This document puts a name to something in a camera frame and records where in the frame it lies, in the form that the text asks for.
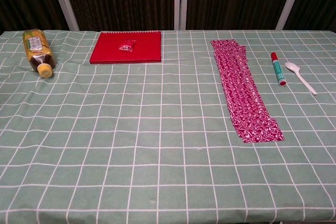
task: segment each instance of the small plastic bag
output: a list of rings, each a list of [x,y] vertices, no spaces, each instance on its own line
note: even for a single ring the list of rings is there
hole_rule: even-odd
[[[126,39],[120,45],[119,50],[131,52],[131,51],[133,51],[135,42],[136,42],[136,40],[134,40],[134,39]]]

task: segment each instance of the marker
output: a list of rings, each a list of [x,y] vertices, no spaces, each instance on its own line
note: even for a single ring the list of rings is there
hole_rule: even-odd
[[[284,74],[282,73],[281,65],[275,52],[271,53],[271,59],[279,85],[285,86],[286,85],[285,76],[283,76]]]

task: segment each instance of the white plastic spoon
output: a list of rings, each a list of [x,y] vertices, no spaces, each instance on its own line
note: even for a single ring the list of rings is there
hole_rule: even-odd
[[[317,95],[315,89],[313,89],[312,86],[309,85],[309,83],[306,82],[305,79],[302,78],[302,76],[300,75],[300,73],[299,73],[300,67],[299,66],[295,65],[292,62],[286,62],[285,65],[290,71],[293,71],[297,75],[297,77],[300,79],[300,81],[302,81],[302,83],[309,89],[309,91],[312,94]]]

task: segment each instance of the table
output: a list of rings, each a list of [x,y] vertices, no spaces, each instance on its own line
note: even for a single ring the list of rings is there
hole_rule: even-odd
[[[46,36],[49,79],[0,36],[0,223],[336,221],[336,34],[162,31],[162,63],[132,65],[90,65],[97,32]],[[237,136],[210,44],[232,38],[285,141]]]

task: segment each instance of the red patterned cloth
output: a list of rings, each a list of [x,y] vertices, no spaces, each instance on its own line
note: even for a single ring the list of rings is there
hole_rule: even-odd
[[[233,126],[244,143],[282,141],[247,66],[246,48],[235,40],[213,40],[215,58]]]

